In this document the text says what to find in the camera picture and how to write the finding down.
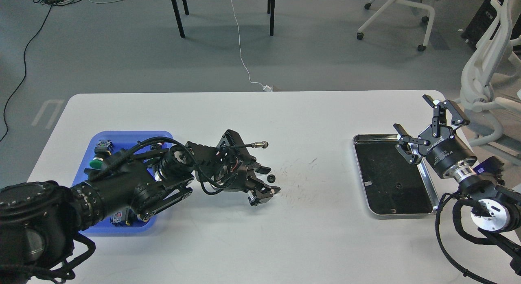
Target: blue tray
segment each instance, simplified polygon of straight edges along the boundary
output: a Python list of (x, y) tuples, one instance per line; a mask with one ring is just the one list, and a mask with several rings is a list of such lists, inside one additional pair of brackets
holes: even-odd
[[(87, 174), (83, 173), (85, 168), (89, 168), (89, 162), (94, 157), (94, 148), (96, 147), (99, 140), (110, 140), (114, 144), (114, 153), (120, 149), (129, 149), (136, 145), (138, 141), (144, 141), (154, 136), (165, 136), (167, 138), (173, 138), (172, 134), (167, 131), (102, 131), (97, 135), (93, 136), (89, 142), (89, 146), (85, 151), (85, 155), (80, 164), (80, 168), (74, 177), (73, 185), (79, 184), (86, 180)], [(137, 151), (137, 153), (143, 153), (148, 151), (149, 147)], [(136, 221), (132, 226), (114, 226), (110, 223), (110, 217), (104, 219), (98, 224), (91, 226), (89, 229), (84, 230), (84, 234), (135, 234), (148, 230), (154, 225), (156, 217), (151, 217), (148, 222)]]

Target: white table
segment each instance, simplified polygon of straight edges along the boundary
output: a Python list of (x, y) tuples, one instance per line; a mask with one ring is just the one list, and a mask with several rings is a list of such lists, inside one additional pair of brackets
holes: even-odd
[[(394, 133), (395, 122), (417, 135), (432, 119), (425, 93), (443, 99), (434, 91), (76, 95), (29, 180), (70, 186), (89, 140), (104, 130), (166, 130), (215, 146), (233, 129), (246, 143), (269, 142), (250, 153), (272, 167), (278, 195), (254, 208), (244, 193), (210, 197), (192, 184), (194, 194), (149, 232), (91, 237), (97, 250), (70, 283), (474, 283), (442, 255), (434, 216), (376, 219), (364, 201), (353, 137)], [(439, 195), (457, 187), (431, 176)], [(498, 247), (457, 235), (449, 207), (441, 229), (454, 258), (495, 282), (521, 282)]]

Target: robotic arm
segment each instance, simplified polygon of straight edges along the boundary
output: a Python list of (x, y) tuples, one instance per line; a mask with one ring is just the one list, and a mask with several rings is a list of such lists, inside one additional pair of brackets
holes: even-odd
[[(173, 146), (162, 149), (162, 143)], [(135, 154), (148, 146), (150, 151)], [(24, 283), (32, 276), (55, 283), (58, 278), (73, 279), (72, 269), (95, 251), (95, 244), (78, 231), (126, 207), (148, 221), (192, 193), (188, 185), (194, 180), (194, 171), (209, 195), (242, 191), (249, 194), (251, 206), (266, 203), (280, 188), (256, 177), (255, 173), (267, 174), (271, 169), (261, 166), (247, 147), (265, 149), (268, 143), (244, 144), (233, 130), (227, 130), (216, 147), (151, 138), (98, 158), (101, 168), (86, 169), (88, 179), (70, 189), (54, 181), (1, 189), (0, 282)], [(206, 190), (204, 182), (209, 182), (214, 191)], [(88, 250), (67, 262), (73, 241), (83, 243)], [(50, 270), (59, 263), (62, 267)]]
[[(512, 257), (510, 267), (521, 276), (521, 246), (500, 234), (521, 227), (521, 194), (502, 185), (504, 182), (500, 179), (500, 171), (485, 175), (472, 169), (477, 158), (456, 135), (456, 130), (468, 125), (470, 121), (456, 103), (450, 100), (440, 102), (428, 95), (423, 97), (433, 108), (432, 124), (418, 138), (413, 138), (401, 125), (395, 123), (394, 128), (400, 135), (396, 149), (409, 164), (419, 164), (424, 157), (440, 178), (454, 178), (459, 184), (457, 192), (443, 195), (437, 209), (436, 235), (443, 254), (465, 276), (482, 283), (492, 283), (460, 266), (441, 243), (441, 211), (450, 199), (456, 199), (453, 222), (458, 234), (477, 245), (497, 245)], [(452, 115), (450, 125), (447, 125), (445, 116), (447, 110)], [(463, 206), (472, 208), (471, 218), (485, 238), (476, 238), (464, 231), (461, 223)]]

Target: stainless steel tray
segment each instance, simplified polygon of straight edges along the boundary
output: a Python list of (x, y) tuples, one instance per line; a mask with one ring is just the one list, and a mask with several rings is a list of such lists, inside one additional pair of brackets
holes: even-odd
[(367, 207), (388, 218), (433, 214), (439, 199), (425, 162), (409, 165), (396, 151), (396, 134), (353, 138)]

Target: table leg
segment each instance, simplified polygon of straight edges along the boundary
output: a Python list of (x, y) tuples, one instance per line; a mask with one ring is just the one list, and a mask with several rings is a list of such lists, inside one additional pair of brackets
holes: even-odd
[(175, 13), (175, 20), (177, 21), (177, 28), (179, 29), (179, 35), (184, 38), (183, 23), (181, 23), (181, 15), (179, 15), (179, 8), (177, 8), (177, 1), (172, 0), (173, 13)]
[(268, 0), (268, 14), (271, 13), (271, 0)]
[(188, 4), (186, 3), (186, 0), (183, 0), (183, 7), (184, 7), (184, 14), (190, 15), (190, 13), (188, 12)]
[(270, 20), (269, 20), (269, 35), (273, 36), (273, 26), (275, 24), (275, 0), (270, 0)]

